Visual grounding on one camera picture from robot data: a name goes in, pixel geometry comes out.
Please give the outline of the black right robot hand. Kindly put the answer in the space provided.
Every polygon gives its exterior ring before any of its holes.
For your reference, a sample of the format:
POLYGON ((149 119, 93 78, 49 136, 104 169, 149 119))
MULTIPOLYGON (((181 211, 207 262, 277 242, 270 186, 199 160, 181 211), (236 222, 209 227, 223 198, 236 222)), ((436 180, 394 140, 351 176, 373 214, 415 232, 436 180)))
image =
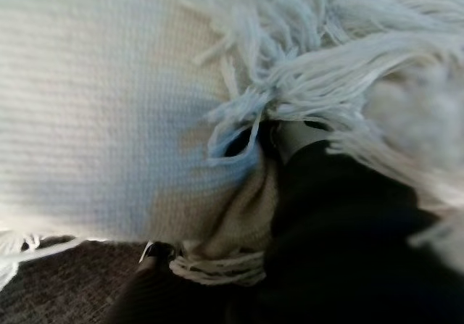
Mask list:
POLYGON ((107 323, 461 323, 463 277, 408 238, 436 216, 414 191, 344 155, 319 122, 268 122, 258 138, 278 163, 278 206, 250 288, 200 286, 152 244, 107 323))

